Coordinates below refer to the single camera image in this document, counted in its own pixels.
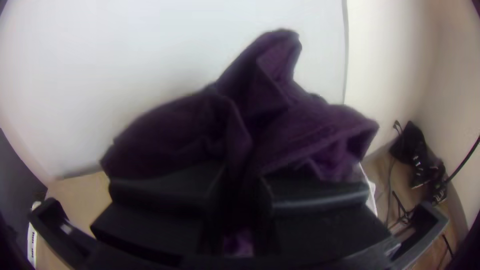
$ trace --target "wooden floor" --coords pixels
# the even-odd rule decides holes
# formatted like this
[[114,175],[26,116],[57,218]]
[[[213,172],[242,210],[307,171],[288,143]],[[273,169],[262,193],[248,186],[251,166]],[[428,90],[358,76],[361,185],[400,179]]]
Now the wooden floor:
[[[368,179],[376,184],[375,198],[378,209],[378,218],[382,221],[386,220],[388,209],[388,172],[389,165],[393,158],[390,154],[385,153],[378,155],[376,158],[362,162],[363,169],[365,170]],[[391,190],[395,191],[400,199],[401,203],[407,211],[410,211],[419,202],[427,198],[427,187],[421,186],[416,189],[409,188],[409,181],[412,175],[412,169],[405,164],[395,161],[390,181]],[[448,199],[437,206],[437,208],[447,217],[448,213]],[[389,211],[389,224],[394,223],[398,218],[398,204],[397,201],[391,196],[390,211]],[[448,223],[445,229],[445,236],[453,250],[453,253],[457,250],[457,236],[452,227],[451,222]],[[442,237],[438,237],[433,241],[431,247],[417,260],[413,265],[414,270],[436,270],[441,262],[442,257],[447,252],[447,246],[445,245]],[[450,262],[450,254],[446,254],[439,269],[444,269]]]

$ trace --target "white object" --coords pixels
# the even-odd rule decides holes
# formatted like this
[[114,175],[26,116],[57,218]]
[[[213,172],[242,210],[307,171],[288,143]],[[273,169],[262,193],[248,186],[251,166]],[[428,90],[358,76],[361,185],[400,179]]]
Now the white object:
[[364,168],[362,165],[359,163],[358,167],[361,170],[361,173],[363,174],[363,180],[368,184],[368,199],[366,200],[365,204],[366,206],[375,214],[375,216],[379,216],[379,213],[377,211],[377,204],[375,203],[375,183],[370,181],[367,175],[365,174]]
[[[35,201],[31,206],[31,210],[33,211],[42,203],[40,201]],[[26,240],[26,250],[27,250],[27,258],[28,261],[31,263],[33,268],[37,269],[37,231],[34,229],[31,223],[28,223],[28,232],[27,232],[27,240]]]
[[155,106],[199,90],[265,31],[299,33],[295,80],[343,103],[338,0],[21,0],[0,17],[0,125],[41,181],[97,164]]

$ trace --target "black cable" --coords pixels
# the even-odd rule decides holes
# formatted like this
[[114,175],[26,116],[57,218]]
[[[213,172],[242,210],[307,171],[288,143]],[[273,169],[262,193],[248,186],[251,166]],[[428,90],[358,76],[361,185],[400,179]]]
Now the black cable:
[[[398,133],[398,137],[401,137],[401,133],[399,131],[399,129],[397,128],[397,126],[400,127],[400,129],[402,129],[402,127],[400,126],[400,123],[398,121],[395,121],[395,124],[393,124],[393,128],[396,130],[396,132]],[[402,140],[401,140],[401,148],[403,150],[404,148],[404,138],[402,137]],[[390,206],[391,206],[391,201],[392,201],[392,171],[394,169],[394,165],[395,165],[395,162],[397,160],[392,156],[391,159],[390,159],[390,168],[388,169],[388,203],[387,203],[387,207],[386,207],[386,219],[385,219],[385,226],[388,227],[389,226],[389,214],[390,214]]]
[[447,251],[448,253],[450,253],[450,257],[453,258],[454,257],[454,253],[452,251],[452,248],[450,247],[450,244],[449,244],[449,241],[447,240],[447,237],[445,237],[445,234],[442,234],[441,237],[443,238],[443,241],[445,241],[445,245],[446,245],[446,249],[445,250],[445,253],[443,254],[443,256],[441,257],[440,259],[440,263],[438,264],[438,267],[436,268],[437,270],[440,269],[440,267],[442,266],[442,263],[444,262],[444,259],[445,257],[447,256]]
[[477,148],[477,146],[479,145],[479,143],[480,143],[480,135],[478,136],[478,138],[476,139],[475,144],[471,147],[470,152],[468,152],[468,154],[467,154],[466,157],[462,160],[462,162],[460,163],[460,165],[458,165],[458,167],[457,167],[456,170],[450,175],[450,177],[448,177],[448,178],[445,180],[445,184],[447,184],[448,182],[452,181],[452,179],[459,173],[460,169],[465,165],[465,163],[467,163],[467,161],[468,161],[469,158],[472,156],[472,154],[474,153],[474,151],[475,151],[475,149]]
[[450,256],[454,256],[454,253],[452,251],[452,248],[450,247],[450,244],[447,240],[447,238],[445,237],[445,234],[442,234],[441,237],[443,238],[443,241],[445,241],[445,244],[446,244],[446,248],[448,249],[448,252],[450,253]]

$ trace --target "cloth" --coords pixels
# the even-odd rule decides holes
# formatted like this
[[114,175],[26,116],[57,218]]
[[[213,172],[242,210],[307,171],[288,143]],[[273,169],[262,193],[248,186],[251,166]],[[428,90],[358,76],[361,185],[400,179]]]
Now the cloth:
[[146,179],[218,159],[242,185],[280,169],[347,181],[379,126],[295,83],[301,48],[293,31],[261,35],[216,82],[135,120],[101,159],[105,173]]

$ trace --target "floor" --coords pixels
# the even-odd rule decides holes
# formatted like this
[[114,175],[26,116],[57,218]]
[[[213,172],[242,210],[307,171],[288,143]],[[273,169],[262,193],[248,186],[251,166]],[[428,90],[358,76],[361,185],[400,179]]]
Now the floor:
[[[376,184],[375,198],[378,209],[378,218],[382,221],[386,220],[388,210],[388,171],[389,165],[393,158],[390,154],[378,154],[375,158],[371,158],[362,162],[363,169],[365,170],[368,179]],[[398,198],[402,202],[407,211],[413,209],[422,200],[426,199],[427,187],[422,186],[416,189],[409,188],[409,179],[412,175],[412,170],[408,165],[402,164],[398,161],[394,163],[391,172],[391,190],[395,191]],[[448,212],[448,199],[437,206],[437,208],[444,213],[447,217]],[[389,224],[394,223],[398,218],[398,204],[394,197],[391,197],[390,211],[389,211]],[[447,238],[453,253],[457,250],[457,236],[453,229],[451,222],[448,223],[445,229],[445,237]],[[444,269],[450,262],[451,258],[447,252],[447,246],[441,237],[438,237],[430,246],[430,248],[417,260],[413,265],[414,270],[435,270]]]
[[27,255],[27,218],[32,203],[43,200],[47,188],[27,168],[0,129],[0,213],[16,231],[16,242]]

